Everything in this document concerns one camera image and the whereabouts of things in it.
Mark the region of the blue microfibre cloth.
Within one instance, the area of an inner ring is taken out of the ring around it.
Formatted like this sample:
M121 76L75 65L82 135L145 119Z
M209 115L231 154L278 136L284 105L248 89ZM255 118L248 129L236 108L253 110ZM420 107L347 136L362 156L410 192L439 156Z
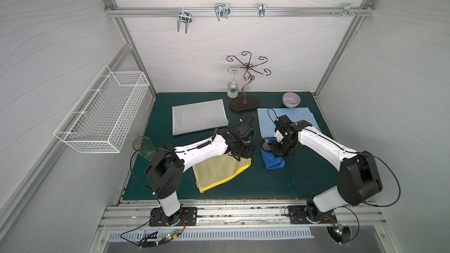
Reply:
M276 142L275 138L267 138L262 143L261 154L266 169L274 170L281 169L285 167L285 161L282 157L276 157L271 149L270 144Z

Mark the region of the light blue document bag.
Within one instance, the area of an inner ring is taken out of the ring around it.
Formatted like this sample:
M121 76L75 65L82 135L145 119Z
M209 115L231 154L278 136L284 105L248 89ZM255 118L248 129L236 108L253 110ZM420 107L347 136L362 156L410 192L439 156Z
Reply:
M274 138L274 121L276 120L275 115L278 117L286 115L294 123L301 120L306 120L318 131L321 131L313 113L310 112L309 108L275 108L273 110L258 108L257 115L262 139Z

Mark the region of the yellow mesh document bag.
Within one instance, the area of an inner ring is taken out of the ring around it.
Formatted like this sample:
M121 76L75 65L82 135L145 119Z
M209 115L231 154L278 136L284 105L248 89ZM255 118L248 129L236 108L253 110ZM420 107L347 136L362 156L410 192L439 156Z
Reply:
M222 185L251 166L251 158L237 161L230 155L215 156L192 167L200 193Z

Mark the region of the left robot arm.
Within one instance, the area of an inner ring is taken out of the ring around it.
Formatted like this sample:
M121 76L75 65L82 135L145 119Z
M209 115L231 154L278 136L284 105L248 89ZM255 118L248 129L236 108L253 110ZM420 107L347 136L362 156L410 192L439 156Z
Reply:
M251 140L254 115L248 115L238 123L215 129L212 136L202 141L173 147L170 144L154 148L148 137L134 142L134 152L149 161L144 169L146 182L137 182L149 189L159 206L151 210L151 226L175 226L196 224L195 207L184 207L177 191L186 171L193 169L201 192L234 179L251 165L254 145Z

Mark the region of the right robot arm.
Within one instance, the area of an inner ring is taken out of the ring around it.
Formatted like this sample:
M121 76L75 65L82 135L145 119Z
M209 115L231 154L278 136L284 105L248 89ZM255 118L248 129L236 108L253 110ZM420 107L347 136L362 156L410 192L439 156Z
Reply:
M294 155L298 146L306 146L339 172L336 186L308 199L305 208L294 211L292 216L318 224L336 208L367 205L367 199L383 190L377 157L370 152L349 149L327 137L306 120L294 123L288 116L282 115L274 121L274 125L275 139L262 145L264 151L276 158L286 158Z

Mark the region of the metal scroll glass rack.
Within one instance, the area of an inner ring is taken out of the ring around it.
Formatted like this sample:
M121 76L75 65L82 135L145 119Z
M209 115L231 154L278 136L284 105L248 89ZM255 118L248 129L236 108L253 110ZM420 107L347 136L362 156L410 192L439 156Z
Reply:
M248 56L247 62L242 62L238 57L235 55L229 55L226 57L226 60L230 63L238 61L240 63L240 66L237 67L229 67L228 71L231 72L231 74L236 74L238 69L243 69L243 80L244 85L242 86L240 92L242 93L242 97L236 97L230 100L229 107L231 110L240 112L240 111L247 111L247 110L253 110L259 108L261 104L261 100L257 96L248 95L247 93L250 91L250 84L255 80L255 75L253 73L260 74L262 76L270 76L271 70L263 68L262 71L258 71L255 68L259 67L263 64L266 64L268 62L268 59L264 56L259 56L258 60L259 62L257 64L253 64L251 62L252 60L252 54L249 51L242 51L241 55L243 57Z

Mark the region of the pink ceramic bowl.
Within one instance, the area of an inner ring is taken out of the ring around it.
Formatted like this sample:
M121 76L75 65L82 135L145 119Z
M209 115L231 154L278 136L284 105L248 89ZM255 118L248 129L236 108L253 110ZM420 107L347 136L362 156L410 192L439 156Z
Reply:
M286 92L282 96L282 103L287 108L295 108L300 105L301 97L293 92Z

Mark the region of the wine glass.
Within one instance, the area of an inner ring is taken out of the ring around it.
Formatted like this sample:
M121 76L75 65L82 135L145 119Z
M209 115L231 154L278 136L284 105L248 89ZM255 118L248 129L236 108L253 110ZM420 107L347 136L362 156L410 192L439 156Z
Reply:
M229 98L236 98L239 95L239 85L236 82L236 67L229 67L228 72L232 75L232 80L227 85L227 95Z

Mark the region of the white vent strip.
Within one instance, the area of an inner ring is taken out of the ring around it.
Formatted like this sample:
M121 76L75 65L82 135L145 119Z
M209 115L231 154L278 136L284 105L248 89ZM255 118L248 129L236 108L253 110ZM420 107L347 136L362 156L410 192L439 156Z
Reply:
M157 233L151 237L151 241L161 240L169 233L170 229L159 230L135 230L123 234L121 231L111 231L108 236L109 242L126 242L130 240L138 243L141 239ZM273 227L273 228L187 228L177 241L224 241L224 240L296 240L313 239L309 227Z

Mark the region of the green plastic cup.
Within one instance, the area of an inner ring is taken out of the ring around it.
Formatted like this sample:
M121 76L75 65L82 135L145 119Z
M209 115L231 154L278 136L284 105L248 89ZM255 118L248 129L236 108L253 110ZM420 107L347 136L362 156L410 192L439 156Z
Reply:
M133 142L132 147L139 155L149 162L152 161L154 156L157 154L157 150L152 140L147 136L138 137Z

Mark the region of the metal hook clip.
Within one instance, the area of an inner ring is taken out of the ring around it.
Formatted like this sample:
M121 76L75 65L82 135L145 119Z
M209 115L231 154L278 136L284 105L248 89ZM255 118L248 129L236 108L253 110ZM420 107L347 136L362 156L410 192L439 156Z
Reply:
M358 16L362 16L362 13L359 11L354 11L352 9L351 4L346 4L343 9L339 12L330 12L331 15L333 16L340 16L341 18L344 18L346 16L352 16L352 17L358 17Z
M264 3L259 4L259 17L263 18L265 16L266 6Z
M230 7L228 3L220 3L214 6L214 12L218 21L221 21L222 18L227 19L230 15Z
M177 31L180 32L182 25L185 27L185 33L188 32L189 25L192 22L192 14L185 9L179 13L177 21Z

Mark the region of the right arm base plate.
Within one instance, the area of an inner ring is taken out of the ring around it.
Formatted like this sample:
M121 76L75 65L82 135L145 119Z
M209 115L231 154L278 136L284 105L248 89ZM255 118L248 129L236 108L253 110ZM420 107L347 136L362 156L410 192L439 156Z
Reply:
M321 212L314 205L288 206L286 216L291 224L333 224L337 222L334 211Z

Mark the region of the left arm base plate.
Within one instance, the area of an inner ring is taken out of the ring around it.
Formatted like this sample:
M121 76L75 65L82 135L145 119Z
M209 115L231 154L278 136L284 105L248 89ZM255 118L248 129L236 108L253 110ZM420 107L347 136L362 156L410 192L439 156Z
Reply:
M162 207L153 208L148 224L150 227L195 226L197 224L197 214L197 207L181 206L171 216L166 215Z

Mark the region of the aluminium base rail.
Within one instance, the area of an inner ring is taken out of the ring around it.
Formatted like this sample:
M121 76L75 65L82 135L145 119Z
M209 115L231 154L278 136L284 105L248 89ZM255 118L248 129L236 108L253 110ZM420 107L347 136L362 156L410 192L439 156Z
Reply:
M195 207L196 228L292 227L287 217L289 206L303 208L306 200L181 200L184 207ZM148 221L151 210L159 207L156 200L129 200L107 206L98 225L99 230L124 230ZM386 226L382 211L373 206L338 208L338 222L348 226Z

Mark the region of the aluminium cross rail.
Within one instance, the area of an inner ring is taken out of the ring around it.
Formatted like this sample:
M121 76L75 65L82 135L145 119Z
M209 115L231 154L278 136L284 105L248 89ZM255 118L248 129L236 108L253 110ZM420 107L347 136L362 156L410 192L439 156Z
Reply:
M215 17L213 7L207 8L116 8L106 10L110 18L177 18L179 13L186 10L197 17ZM264 17L310 17L333 16L330 12L339 12L343 7L267 7ZM373 8L352 7L362 16L372 16L376 10ZM230 18L259 18L259 7L230 7Z

